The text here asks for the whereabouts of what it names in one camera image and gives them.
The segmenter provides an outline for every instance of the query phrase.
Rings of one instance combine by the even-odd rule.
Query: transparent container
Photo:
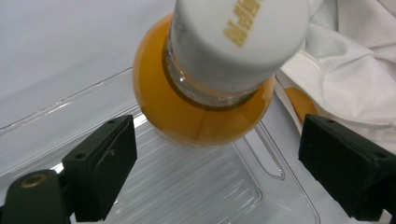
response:
[[[138,161],[105,223],[319,223],[262,123],[222,147],[175,144],[125,94],[130,74],[119,73],[0,130],[0,145],[8,149],[2,157],[16,159],[2,164],[0,204],[13,180],[40,169],[61,171],[61,158],[103,122],[133,114]]]

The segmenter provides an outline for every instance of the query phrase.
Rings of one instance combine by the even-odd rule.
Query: white fabric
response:
[[[310,4],[304,49],[284,64],[278,81],[307,93],[320,115],[396,154],[396,1]],[[282,96],[281,88],[276,92]]]

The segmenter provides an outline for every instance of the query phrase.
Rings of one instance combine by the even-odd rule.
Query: clear plastic tray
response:
[[[92,99],[101,99],[100,105],[123,105],[117,91],[123,83],[130,83],[129,74],[120,73],[48,111],[0,130],[0,142],[33,134],[32,130],[42,126],[40,122],[48,126],[64,113],[76,113],[64,118],[64,125],[68,119],[88,118],[94,115],[95,106],[91,105],[90,110],[78,108]],[[106,223],[319,223],[315,208],[261,123],[230,145],[200,148],[181,146],[162,137],[136,105],[114,106],[111,112],[94,117],[104,122],[122,114],[134,115],[138,160]],[[19,176],[39,169],[62,169],[61,158],[99,125],[85,125],[83,132],[65,139],[53,136],[51,139],[57,143],[39,152],[32,148],[27,155],[15,154],[17,147],[31,146],[29,142],[35,140],[28,139],[23,146],[16,144],[16,152],[8,156],[27,159],[0,173],[0,204],[4,203],[9,184]],[[38,132],[37,138],[42,132],[50,136],[50,130]]]

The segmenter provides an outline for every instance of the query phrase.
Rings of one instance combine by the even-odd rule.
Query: bottle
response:
[[[178,0],[134,58],[134,93],[147,119],[194,146],[230,143],[255,127],[273,73],[304,42],[306,1]]]

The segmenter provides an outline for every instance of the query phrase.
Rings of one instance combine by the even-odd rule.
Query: bottle label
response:
[[[248,33],[253,26],[257,12],[262,3],[258,0],[238,0],[233,8],[236,21],[231,19],[227,22],[224,35],[236,46],[242,48],[248,39]]]

